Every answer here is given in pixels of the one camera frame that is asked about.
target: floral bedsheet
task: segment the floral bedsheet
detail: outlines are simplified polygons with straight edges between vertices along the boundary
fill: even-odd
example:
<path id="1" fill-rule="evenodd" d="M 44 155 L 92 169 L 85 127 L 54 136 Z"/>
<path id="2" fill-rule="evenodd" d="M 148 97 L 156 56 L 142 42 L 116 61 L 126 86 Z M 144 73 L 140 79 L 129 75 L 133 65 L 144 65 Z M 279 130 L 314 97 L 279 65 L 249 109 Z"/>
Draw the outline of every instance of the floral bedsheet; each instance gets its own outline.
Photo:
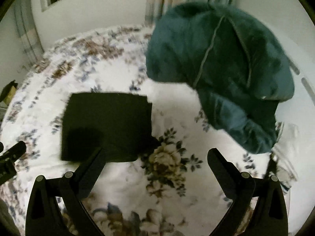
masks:
<path id="1" fill-rule="evenodd" d="M 264 176 L 268 154 L 250 155 L 224 131 L 213 129 L 194 90 L 148 79 L 145 51 L 151 33 L 152 28 L 132 26 L 68 37 L 56 42 L 28 73 L 0 131 L 5 150 L 20 140 L 27 145 L 16 162 L 17 176 L 0 186 L 0 198 L 22 235 L 35 178 L 60 177 L 78 167 L 60 160 L 62 114 L 76 92 L 147 96 L 153 104 L 152 134 L 162 143 L 135 162 L 107 164 L 83 201 L 105 235 L 209 235 L 232 203 L 207 165 L 213 147 L 240 171 Z M 62 199 L 57 201 L 69 230 L 78 234 Z"/>

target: bed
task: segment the bed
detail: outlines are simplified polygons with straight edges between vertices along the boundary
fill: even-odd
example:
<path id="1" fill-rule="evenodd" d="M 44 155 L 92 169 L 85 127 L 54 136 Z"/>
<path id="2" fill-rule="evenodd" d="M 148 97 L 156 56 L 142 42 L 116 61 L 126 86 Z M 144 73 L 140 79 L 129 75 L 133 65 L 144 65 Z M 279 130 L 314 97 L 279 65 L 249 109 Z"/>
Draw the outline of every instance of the bed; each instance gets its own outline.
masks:
<path id="1" fill-rule="evenodd" d="M 35 178 L 60 177 L 78 167 L 60 160 L 62 115 L 72 93 L 147 96 L 153 104 L 152 135 L 163 143 L 153 154 L 142 155 L 135 162 L 105 166 L 83 201 L 105 235 L 209 235 L 232 203 L 207 165 L 206 155 L 213 147 L 240 171 L 260 178 L 265 175 L 269 154 L 251 155 L 224 131 L 214 130 L 194 90 L 184 84 L 161 84 L 147 78 L 145 51 L 151 33 L 152 28 L 138 25 L 70 36 L 57 41 L 28 73 L 0 129 L 5 150 L 20 140 L 27 145 L 26 154 L 16 162 L 17 176 L 0 186 L 0 198 L 22 235 Z M 295 80 L 302 85 L 300 76 Z M 308 99 L 310 113 L 314 108 L 308 93 L 305 89 L 298 92 L 303 94 L 300 99 Z M 299 101 L 293 98 L 288 102 L 294 107 Z M 287 103 L 277 110 L 281 120 L 299 125 L 301 119 L 293 118 L 291 112 Z M 160 164 L 168 168 L 167 173 L 158 170 Z M 285 198 L 289 212 L 290 193 Z M 78 234 L 62 199 L 57 201 L 70 232 Z M 255 203 L 253 199 L 238 232 L 246 227 Z M 289 224 L 289 231 L 294 232 L 304 221 Z"/>

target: wall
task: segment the wall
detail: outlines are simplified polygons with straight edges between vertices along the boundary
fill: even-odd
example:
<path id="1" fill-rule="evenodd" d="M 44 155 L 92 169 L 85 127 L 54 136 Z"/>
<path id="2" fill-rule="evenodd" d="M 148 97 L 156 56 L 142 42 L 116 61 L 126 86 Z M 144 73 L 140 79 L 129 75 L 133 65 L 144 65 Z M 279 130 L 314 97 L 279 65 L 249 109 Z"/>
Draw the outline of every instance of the wall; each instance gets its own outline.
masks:
<path id="1" fill-rule="evenodd" d="M 60 0 L 42 11 L 43 0 L 31 0 L 44 50 L 54 41 L 80 32 L 121 24 L 144 23 L 146 0 Z"/>
<path id="2" fill-rule="evenodd" d="M 13 6 L 0 22 L 0 92 L 10 81 L 22 83 L 29 70 L 29 61 L 23 51 L 15 26 Z"/>
<path id="3" fill-rule="evenodd" d="M 235 5 L 282 30 L 315 61 L 315 26 L 298 0 L 235 0 Z"/>

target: metal screw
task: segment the metal screw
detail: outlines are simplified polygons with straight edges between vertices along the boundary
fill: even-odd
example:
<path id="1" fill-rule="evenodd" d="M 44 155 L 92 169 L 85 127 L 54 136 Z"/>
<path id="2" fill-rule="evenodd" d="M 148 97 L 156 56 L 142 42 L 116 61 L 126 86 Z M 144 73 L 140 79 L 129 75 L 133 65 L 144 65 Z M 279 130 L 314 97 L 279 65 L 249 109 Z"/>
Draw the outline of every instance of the metal screw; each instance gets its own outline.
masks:
<path id="1" fill-rule="evenodd" d="M 65 178 L 71 178 L 73 176 L 73 173 L 71 171 L 68 171 L 65 173 Z"/>
<path id="2" fill-rule="evenodd" d="M 277 182 L 278 178 L 276 176 L 271 176 L 271 180 L 274 181 L 274 182 Z"/>
<path id="3" fill-rule="evenodd" d="M 249 173 L 247 173 L 247 172 L 242 172 L 241 175 L 243 178 L 249 178 L 249 176 L 250 176 Z"/>
<path id="4" fill-rule="evenodd" d="M 38 177 L 36 177 L 36 181 L 37 181 L 37 182 L 40 182 L 40 181 L 42 181 L 43 179 L 44 179 L 43 176 L 38 176 Z"/>

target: black mechanical device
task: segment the black mechanical device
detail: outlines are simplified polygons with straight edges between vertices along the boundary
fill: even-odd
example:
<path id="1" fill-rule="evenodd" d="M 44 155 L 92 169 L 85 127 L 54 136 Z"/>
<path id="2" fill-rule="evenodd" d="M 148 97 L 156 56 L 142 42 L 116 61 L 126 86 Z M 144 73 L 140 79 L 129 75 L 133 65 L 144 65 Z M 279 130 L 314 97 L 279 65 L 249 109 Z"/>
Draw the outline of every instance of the black mechanical device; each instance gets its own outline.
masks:
<path id="1" fill-rule="evenodd" d="M 3 152 L 4 146 L 0 142 L 0 154 Z M 0 156 L 0 185 L 16 175 L 14 162 L 16 162 L 26 152 L 26 145 L 23 141 L 12 146 Z"/>
<path id="2" fill-rule="evenodd" d="M 81 200 L 88 197 L 103 167 L 106 151 L 98 149 L 75 172 L 61 178 L 35 180 L 26 215 L 26 236 L 72 236 L 62 221 L 56 196 L 62 197 L 81 236 L 104 236 Z M 288 218 L 280 182 L 276 176 L 253 178 L 239 172 L 217 149 L 208 152 L 208 164 L 226 197 L 233 200 L 210 236 L 234 236 L 253 197 L 259 197 L 251 221 L 241 236 L 287 236 Z"/>

